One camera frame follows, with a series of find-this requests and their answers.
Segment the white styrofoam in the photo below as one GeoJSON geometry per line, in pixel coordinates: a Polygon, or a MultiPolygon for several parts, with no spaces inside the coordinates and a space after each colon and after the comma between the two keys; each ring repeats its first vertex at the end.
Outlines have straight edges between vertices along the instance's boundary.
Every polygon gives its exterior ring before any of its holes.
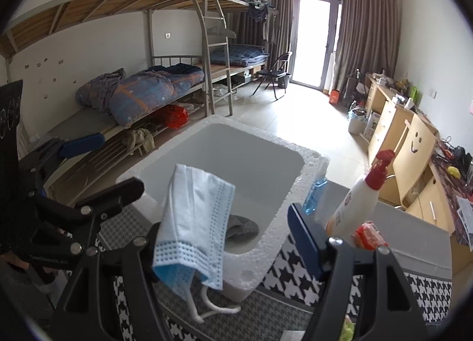
{"type": "Polygon", "coordinates": [[[231,214],[259,225],[254,240],[225,249],[222,293],[241,301],[262,281],[289,234],[289,205],[304,202],[312,181],[325,176],[328,158],[258,128],[208,117],[117,179],[134,176],[144,182],[145,193],[133,205],[148,228],[161,220],[161,203],[176,164],[203,169],[234,184],[231,214]]]}

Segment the metal screw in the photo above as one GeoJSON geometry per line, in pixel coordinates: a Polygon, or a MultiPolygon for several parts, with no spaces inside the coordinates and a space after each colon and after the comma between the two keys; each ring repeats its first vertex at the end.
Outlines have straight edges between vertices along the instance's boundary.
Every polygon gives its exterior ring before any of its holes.
{"type": "Polygon", "coordinates": [[[330,237],[328,239],[328,242],[330,242],[330,245],[332,245],[332,246],[339,246],[342,243],[344,243],[344,241],[340,237],[336,237],[336,236],[330,237]]]}
{"type": "Polygon", "coordinates": [[[136,238],[133,240],[133,245],[135,245],[135,246],[143,246],[143,245],[146,245],[147,242],[148,242],[148,240],[146,239],[146,237],[136,237],[136,238]]]}
{"type": "Polygon", "coordinates": [[[90,248],[87,248],[86,254],[89,257],[93,257],[98,253],[98,249],[95,246],[91,246],[90,248]]]}
{"type": "Polygon", "coordinates": [[[87,216],[92,212],[92,208],[88,205],[84,205],[82,208],[80,208],[80,212],[84,215],[87,216]]]}
{"type": "Polygon", "coordinates": [[[389,248],[387,246],[378,246],[378,251],[379,251],[379,253],[381,253],[382,255],[385,255],[385,256],[387,256],[389,253],[391,253],[391,251],[389,250],[389,248]]]}
{"type": "Polygon", "coordinates": [[[70,252],[71,252],[72,254],[78,255],[81,251],[82,251],[82,245],[79,244],[78,242],[74,242],[74,243],[70,246],[70,252]]]}

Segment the red package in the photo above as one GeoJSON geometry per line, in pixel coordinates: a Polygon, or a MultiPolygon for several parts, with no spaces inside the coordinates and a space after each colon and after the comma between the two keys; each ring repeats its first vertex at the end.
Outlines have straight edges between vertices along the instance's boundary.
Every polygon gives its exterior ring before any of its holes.
{"type": "Polygon", "coordinates": [[[189,120],[187,110],[178,105],[166,105],[156,110],[152,117],[159,123],[165,124],[168,128],[179,129],[189,120]]]}
{"type": "Polygon", "coordinates": [[[353,239],[356,246],[361,249],[375,250],[378,246],[388,246],[379,234],[378,228],[371,221],[361,224],[355,231],[353,239]]]}

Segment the black and white pattern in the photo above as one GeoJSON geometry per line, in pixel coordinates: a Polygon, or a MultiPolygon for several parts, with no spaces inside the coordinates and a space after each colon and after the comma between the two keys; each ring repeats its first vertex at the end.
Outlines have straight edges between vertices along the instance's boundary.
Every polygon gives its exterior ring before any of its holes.
{"type": "MultiPolygon", "coordinates": [[[[411,285],[424,320],[428,323],[444,319],[450,307],[452,282],[436,280],[404,272],[411,285]]],[[[353,276],[347,314],[358,316],[363,276],[353,276]]],[[[268,270],[260,287],[281,294],[307,306],[316,307],[321,296],[322,283],[310,278],[290,234],[268,270]]]]}
{"type": "Polygon", "coordinates": [[[443,320],[450,307],[452,282],[404,273],[411,285],[424,320],[437,322],[443,320]]]}
{"type": "MultiPolygon", "coordinates": [[[[126,246],[134,237],[142,235],[146,235],[146,229],[136,220],[130,206],[120,215],[107,220],[100,232],[100,238],[105,240],[103,244],[107,249],[126,246]]],[[[103,250],[99,241],[96,246],[103,250]]],[[[432,323],[445,318],[450,304],[451,282],[410,273],[405,275],[425,321],[432,323]]],[[[359,311],[361,281],[362,276],[353,277],[347,307],[347,313],[353,319],[356,319],[359,311]]],[[[126,305],[122,277],[114,281],[114,290],[123,340],[133,341],[133,326],[126,305]]],[[[200,300],[199,290],[200,287],[193,284],[192,295],[197,309],[203,312],[206,308],[200,300]]],[[[237,320],[231,316],[215,316],[202,325],[196,324],[188,315],[186,303],[171,290],[158,283],[155,291],[174,340],[261,341],[279,340],[283,330],[306,329],[313,308],[323,294],[323,284],[308,275],[294,238],[289,235],[260,286],[242,302],[242,312],[237,320]]],[[[209,292],[209,296],[216,305],[231,304],[217,292],[209,292]]]]}

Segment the brown curtain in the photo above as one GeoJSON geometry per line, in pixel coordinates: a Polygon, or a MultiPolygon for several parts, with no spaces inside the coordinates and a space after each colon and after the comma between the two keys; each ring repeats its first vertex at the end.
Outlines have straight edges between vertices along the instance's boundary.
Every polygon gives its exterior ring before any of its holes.
{"type": "MultiPolygon", "coordinates": [[[[268,37],[270,63],[289,50],[292,28],[292,7],[294,0],[271,0],[277,10],[274,33],[268,37]]],[[[265,45],[263,40],[263,22],[255,22],[247,13],[235,14],[233,30],[236,42],[250,45],[265,45]]]]}
{"type": "Polygon", "coordinates": [[[343,0],[333,88],[343,90],[347,76],[396,68],[401,18],[397,0],[343,0]]]}

